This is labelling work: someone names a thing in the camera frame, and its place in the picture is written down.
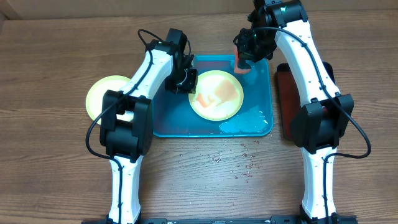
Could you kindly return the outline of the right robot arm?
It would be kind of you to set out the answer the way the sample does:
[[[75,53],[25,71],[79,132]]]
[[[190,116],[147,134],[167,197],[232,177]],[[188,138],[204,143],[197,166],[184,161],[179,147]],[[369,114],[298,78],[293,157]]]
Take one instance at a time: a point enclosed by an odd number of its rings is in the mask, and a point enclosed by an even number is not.
[[[280,48],[294,78],[300,109],[290,121],[293,142],[304,167],[300,223],[357,223],[355,216],[337,214],[333,201],[333,154],[353,110],[351,95],[342,95],[329,76],[315,43],[308,15],[300,1],[254,1],[250,29],[234,38],[237,73],[249,62],[270,60]]]

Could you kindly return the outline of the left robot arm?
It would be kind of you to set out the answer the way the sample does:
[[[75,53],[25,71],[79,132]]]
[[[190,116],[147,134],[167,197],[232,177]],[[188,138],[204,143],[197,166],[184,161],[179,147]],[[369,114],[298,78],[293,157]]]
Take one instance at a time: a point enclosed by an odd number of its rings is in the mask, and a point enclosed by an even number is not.
[[[139,222],[139,175],[153,137],[152,100],[160,87],[174,94],[194,93],[198,79],[192,67],[194,56],[184,52],[190,47],[185,39],[152,40],[129,83],[104,94],[99,140],[113,170],[106,223]]]

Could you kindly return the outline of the yellow-green plate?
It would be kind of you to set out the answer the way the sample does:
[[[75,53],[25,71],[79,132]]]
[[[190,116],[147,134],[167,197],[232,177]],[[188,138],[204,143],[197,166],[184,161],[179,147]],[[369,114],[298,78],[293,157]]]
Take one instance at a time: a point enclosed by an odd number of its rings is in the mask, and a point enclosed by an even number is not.
[[[198,76],[194,93],[188,95],[192,110],[210,121],[223,121],[233,117],[242,107],[244,91],[232,74],[210,70]]]
[[[103,96],[108,90],[119,91],[130,79],[121,75],[111,75],[97,81],[88,91],[85,105],[88,116],[95,120],[102,112]]]

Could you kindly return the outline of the orange sponge with dark scourer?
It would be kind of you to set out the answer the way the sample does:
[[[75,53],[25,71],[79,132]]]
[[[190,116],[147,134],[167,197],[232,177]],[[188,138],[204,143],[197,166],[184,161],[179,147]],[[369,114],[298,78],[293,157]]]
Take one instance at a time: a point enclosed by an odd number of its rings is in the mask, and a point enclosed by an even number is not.
[[[238,57],[238,48],[234,45],[234,73],[246,74],[251,71],[251,66],[244,60]]]

